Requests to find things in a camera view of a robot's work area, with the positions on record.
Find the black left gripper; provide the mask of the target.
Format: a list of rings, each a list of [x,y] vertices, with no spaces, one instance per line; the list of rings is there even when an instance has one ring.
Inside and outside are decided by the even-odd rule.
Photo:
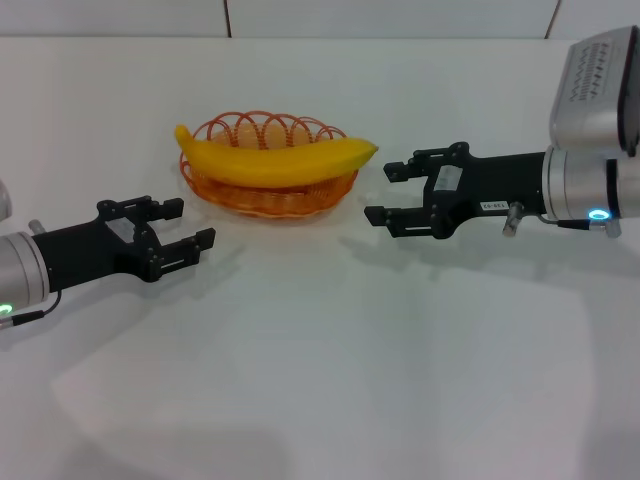
[[[207,228],[156,246],[156,235],[147,222],[180,218],[184,209],[181,198],[164,202],[150,196],[122,202],[102,200],[97,209],[98,217],[93,221],[33,237],[52,293],[115,274],[153,283],[165,274],[197,265],[201,254],[214,245],[216,230]],[[127,242],[114,232],[111,220],[131,223],[132,240]]]

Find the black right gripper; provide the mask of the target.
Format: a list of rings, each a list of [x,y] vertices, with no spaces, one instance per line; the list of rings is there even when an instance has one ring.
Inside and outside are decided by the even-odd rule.
[[[367,206],[364,215],[373,227],[385,227],[392,238],[451,237],[464,222],[478,217],[506,216],[512,204],[522,216],[544,213],[542,152],[477,158],[467,142],[441,149],[416,150],[406,162],[390,162],[383,171],[391,183],[432,176],[424,187],[422,207]],[[438,190],[445,166],[462,170],[457,189]]]

